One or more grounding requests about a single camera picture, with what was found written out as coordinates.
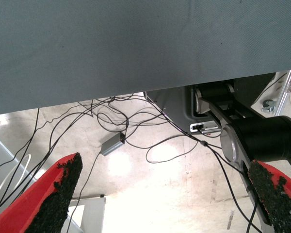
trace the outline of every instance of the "black rubber pad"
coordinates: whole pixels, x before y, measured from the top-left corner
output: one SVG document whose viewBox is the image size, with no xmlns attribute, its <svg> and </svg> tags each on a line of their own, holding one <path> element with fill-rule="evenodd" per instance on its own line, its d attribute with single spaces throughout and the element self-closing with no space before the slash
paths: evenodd
<svg viewBox="0 0 291 233">
<path fill-rule="evenodd" d="M 39 212 L 34 217 L 26 233 L 60 233 L 67 218 L 68 207 L 78 182 L 82 159 L 79 153 L 66 164 L 58 164 L 64 168 L 60 183 L 54 182 L 57 192 L 49 195 L 42 203 Z"/>
<path fill-rule="evenodd" d="M 281 176 L 275 188 L 272 174 L 257 162 L 251 163 L 249 178 L 268 212 L 275 232 L 291 233 L 291 199 L 283 187 L 287 180 Z"/>
</svg>

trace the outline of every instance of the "white floor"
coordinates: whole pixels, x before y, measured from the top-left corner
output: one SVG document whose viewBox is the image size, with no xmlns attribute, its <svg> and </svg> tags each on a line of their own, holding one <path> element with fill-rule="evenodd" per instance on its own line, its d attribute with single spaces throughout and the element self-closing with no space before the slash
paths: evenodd
<svg viewBox="0 0 291 233">
<path fill-rule="evenodd" d="M 39 126 L 46 120 L 60 116 L 69 107 L 77 103 L 42 108 Z M 128 116 L 147 108 L 157 114 L 148 103 L 140 100 L 114 102 Z M 83 111 L 79 106 L 70 112 Z M 119 119 L 107 109 L 112 119 Z M 31 137 L 37 110 L 26 110 L 0 115 L 0 140 L 15 153 Z M 151 118 L 138 115 L 133 122 Z M 55 130 L 54 138 L 73 120 L 65 119 Z M 38 131 L 28 153 L 32 154 L 30 168 L 38 163 L 48 151 L 49 137 L 58 120 L 47 124 Z M 89 173 L 93 159 L 99 152 L 100 145 L 115 133 L 102 129 L 96 118 L 84 116 L 60 140 L 47 161 L 47 169 L 59 158 L 79 152 L 83 160 L 83 171 L 75 189 L 74 196 Z M 138 146 L 149 146 L 179 132 L 169 124 L 160 126 L 142 126 L 129 141 Z M 220 139 L 199 138 L 220 145 Z M 161 144 L 150 154 L 151 160 L 164 160 L 173 155 L 184 153 L 194 146 L 194 141 L 178 137 Z M 107 197 L 103 233 L 239 233 L 245 232 L 246 221 L 238 212 L 228 190 L 225 178 L 216 158 L 207 148 L 198 145 L 191 153 L 164 164 L 149 164 L 145 160 L 146 150 L 133 148 L 125 144 L 110 155 L 98 158 L 91 178 L 85 188 L 83 197 L 104 194 Z M 282 161 L 273 163 L 291 176 L 291 169 Z M 253 206 L 247 197 L 239 175 L 225 166 L 238 202 L 247 216 L 251 215 Z"/>
</svg>

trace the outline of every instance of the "white cable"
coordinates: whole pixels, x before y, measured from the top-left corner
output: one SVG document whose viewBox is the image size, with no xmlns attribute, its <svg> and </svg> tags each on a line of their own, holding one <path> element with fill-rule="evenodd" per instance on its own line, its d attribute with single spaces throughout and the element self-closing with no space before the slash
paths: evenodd
<svg viewBox="0 0 291 233">
<path fill-rule="evenodd" d="M 24 175 L 25 175 L 25 172 L 26 172 L 26 170 L 27 170 L 28 164 L 29 164 L 29 162 L 30 162 L 30 160 L 31 160 L 31 154 L 27 154 L 25 157 L 27 157 L 27 156 L 28 156 L 28 160 L 27 160 L 26 166 L 25 166 L 25 168 L 24 168 L 24 170 L 23 170 L 23 174 L 21 174 L 21 177 L 20 177 L 20 179 L 18 180 L 17 184 L 14 186 L 13 190 L 16 189 L 16 187 L 19 185 L 19 183 L 21 182 L 21 180 L 23 179 L 23 177 L 24 177 Z"/>
<path fill-rule="evenodd" d="M 23 174 L 21 175 L 19 181 L 17 182 L 17 185 L 20 183 L 21 179 L 23 179 L 23 176 L 25 174 L 25 171 L 27 169 L 27 166 L 29 164 L 29 161 L 31 160 L 31 154 L 27 154 L 24 158 L 28 157 L 26 166 L 24 168 Z M 17 164 L 10 170 L 10 172 L 6 175 L 6 177 L 4 178 L 4 180 L 2 181 L 2 183 L 0 184 L 0 190 L 2 189 L 4 183 L 6 182 L 6 180 L 8 179 L 8 177 L 11 175 L 11 173 L 14 171 L 14 169 L 17 167 Z"/>
</svg>

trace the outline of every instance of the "gray cloth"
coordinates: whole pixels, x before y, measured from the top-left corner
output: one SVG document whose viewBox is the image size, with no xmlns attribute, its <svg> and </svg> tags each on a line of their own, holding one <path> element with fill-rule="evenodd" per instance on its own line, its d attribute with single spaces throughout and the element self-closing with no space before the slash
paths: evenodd
<svg viewBox="0 0 291 233">
<path fill-rule="evenodd" d="M 291 1 L 0 0 L 0 113 L 291 69 Z"/>
</svg>

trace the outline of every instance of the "metal rod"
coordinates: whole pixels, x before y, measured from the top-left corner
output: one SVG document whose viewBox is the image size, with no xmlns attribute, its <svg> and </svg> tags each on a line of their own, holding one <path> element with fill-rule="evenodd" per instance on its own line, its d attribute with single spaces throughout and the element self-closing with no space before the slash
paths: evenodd
<svg viewBox="0 0 291 233">
<path fill-rule="evenodd" d="M 287 72 L 287 78 L 281 88 L 275 109 L 274 109 L 274 115 L 275 116 L 279 116 L 283 110 L 283 107 L 285 105 L 287 96 L 288 96 L 288 89 L 290 86 L 290 82 L 291 82 L 291 70 L 289 70 Z"/>
</svg>

